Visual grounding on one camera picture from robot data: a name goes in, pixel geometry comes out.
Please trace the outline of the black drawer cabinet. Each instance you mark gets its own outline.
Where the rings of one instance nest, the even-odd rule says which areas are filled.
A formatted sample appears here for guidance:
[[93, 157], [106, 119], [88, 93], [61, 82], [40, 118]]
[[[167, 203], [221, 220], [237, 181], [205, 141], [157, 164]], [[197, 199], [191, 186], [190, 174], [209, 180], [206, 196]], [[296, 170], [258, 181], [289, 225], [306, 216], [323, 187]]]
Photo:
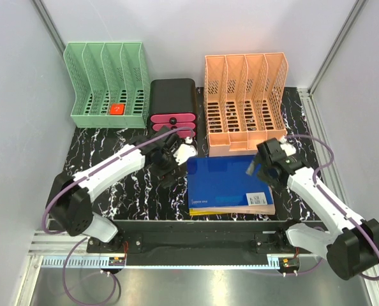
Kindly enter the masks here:
[[190, 78], [159, 79], [151, 82], [149, 128], [151, 115], [157, 113], [194, 113], [197, 130], [197, 97], [195, 81]]

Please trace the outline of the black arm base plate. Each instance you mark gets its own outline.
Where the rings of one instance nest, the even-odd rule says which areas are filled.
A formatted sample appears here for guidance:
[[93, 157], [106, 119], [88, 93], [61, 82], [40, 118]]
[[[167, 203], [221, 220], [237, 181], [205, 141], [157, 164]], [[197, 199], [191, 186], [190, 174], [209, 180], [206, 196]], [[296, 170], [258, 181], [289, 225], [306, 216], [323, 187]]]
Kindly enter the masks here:
[[296, 253], [295, 247], [280, 246], [276, 243], [272, 232], [126, 232], [117, 242], [118, 249], [91, 238], [87, 243], [87, 252], [118, 253], [126, 247], [129, 254], [195, 249], [229, 249], [261, 254]]

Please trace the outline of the pink drawer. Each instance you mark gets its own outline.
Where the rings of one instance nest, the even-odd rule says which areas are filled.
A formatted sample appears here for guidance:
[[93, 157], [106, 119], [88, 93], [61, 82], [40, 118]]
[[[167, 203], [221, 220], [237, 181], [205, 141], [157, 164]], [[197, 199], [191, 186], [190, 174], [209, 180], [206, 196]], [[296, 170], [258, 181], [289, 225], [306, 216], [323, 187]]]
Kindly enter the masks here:
[[151, 122], [153, 124], [177, 124], [193, 122], [196, 119], [194, 113], [157, 113], [151, 115]]
[[170, 123], [158, 123], [153, 124], [152, 129], [154, 131], [159, 131], [163, 126], [168, 127], [169, 129], [175, 129], [175, 128], [190, 128], [191, 130], [194, 130], [196, 125], [193, 122], [178, 122], [176, 124], [170, 124]]
[[193, 130], [182, 130], [176, 132], [176, 135], [178, 135], [180, 138], [194, 138], [196, 136], [196, 133]]

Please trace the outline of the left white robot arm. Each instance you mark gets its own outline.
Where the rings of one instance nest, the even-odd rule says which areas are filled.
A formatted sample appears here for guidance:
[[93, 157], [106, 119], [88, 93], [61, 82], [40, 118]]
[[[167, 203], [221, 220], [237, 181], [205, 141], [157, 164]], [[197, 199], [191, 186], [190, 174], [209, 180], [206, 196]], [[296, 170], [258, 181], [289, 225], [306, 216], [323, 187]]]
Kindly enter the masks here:
[[123, 246], [123, 237], [110, 219], [93, 211], [93, 202], [113, 184], [145, 167], [168, 184], [173, 171], [194, 154], [191, 139], [183, 140], [166, 129], [152, 137], [137, 138], [82, 172], [62, 172], [53, 181], [41, 225], [45, 228], [51, 217], [69, 236], [93, 237], [108, 252], [117, 252]]

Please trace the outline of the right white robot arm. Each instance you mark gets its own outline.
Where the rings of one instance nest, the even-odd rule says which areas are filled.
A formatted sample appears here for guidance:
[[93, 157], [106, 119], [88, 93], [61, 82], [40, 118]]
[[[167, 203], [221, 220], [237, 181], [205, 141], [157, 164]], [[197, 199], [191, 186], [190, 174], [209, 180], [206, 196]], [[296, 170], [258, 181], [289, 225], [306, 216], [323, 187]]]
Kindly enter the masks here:
[[379, 222], [366, 220], [344, 204], [318, 178], [322, 167], [310, 167], [290, 139], [288, 135], [258, 144], [247, 173], [256, 173], [271, 187], [289, 188], [311, 207], [327, 229], [321, 231], [290, 221], [275, 236], [277, 249], [285, 253], [296, 247], [305, 249], [326, 260], [334, 273], [346, 281], [356, 275], [379, 281]]

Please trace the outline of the pink bottom drawer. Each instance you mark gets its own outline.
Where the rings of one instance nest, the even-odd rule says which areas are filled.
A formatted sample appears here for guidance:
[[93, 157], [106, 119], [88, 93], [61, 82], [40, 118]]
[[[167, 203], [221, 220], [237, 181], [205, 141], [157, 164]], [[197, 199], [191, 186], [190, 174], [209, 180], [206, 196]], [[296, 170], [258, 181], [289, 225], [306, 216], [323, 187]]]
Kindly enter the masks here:
[[182, 130], [176, 132], [176, 135], [178, 135], [180, 138], [194, 138], [196, 136], [196, 133], [193, 130]]

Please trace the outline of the orange file organizer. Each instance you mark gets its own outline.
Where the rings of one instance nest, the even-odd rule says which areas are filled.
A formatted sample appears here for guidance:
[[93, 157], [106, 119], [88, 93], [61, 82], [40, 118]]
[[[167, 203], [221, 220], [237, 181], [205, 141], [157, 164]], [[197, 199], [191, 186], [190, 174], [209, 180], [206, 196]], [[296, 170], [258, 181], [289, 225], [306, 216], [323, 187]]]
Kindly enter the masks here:
[[243, 156], [287, 131], [281, 105], [288, 73], [283, 52], [207, 55], [204, 113], [209, 156]]

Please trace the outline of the pink top drawer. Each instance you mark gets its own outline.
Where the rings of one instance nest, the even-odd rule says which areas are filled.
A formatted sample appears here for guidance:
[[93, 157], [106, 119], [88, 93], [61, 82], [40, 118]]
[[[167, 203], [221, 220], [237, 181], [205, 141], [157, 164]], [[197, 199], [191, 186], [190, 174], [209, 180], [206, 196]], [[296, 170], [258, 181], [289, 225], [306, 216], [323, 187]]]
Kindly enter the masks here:
[[177, 124], [193, 122], [196, 119], [194, 113], [157, 113], [151, 115], [151, 122], [153, 124]]

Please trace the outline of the blue folder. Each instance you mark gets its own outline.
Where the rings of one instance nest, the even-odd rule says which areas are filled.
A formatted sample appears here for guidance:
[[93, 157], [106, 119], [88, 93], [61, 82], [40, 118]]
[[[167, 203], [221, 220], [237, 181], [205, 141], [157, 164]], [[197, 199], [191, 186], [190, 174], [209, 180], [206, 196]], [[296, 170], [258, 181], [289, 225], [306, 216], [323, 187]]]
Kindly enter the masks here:
[[192, 157], [186, 163], [189, 208], [245, 205], [246, 193], [270, 187], [246, 170], [253, 156]]

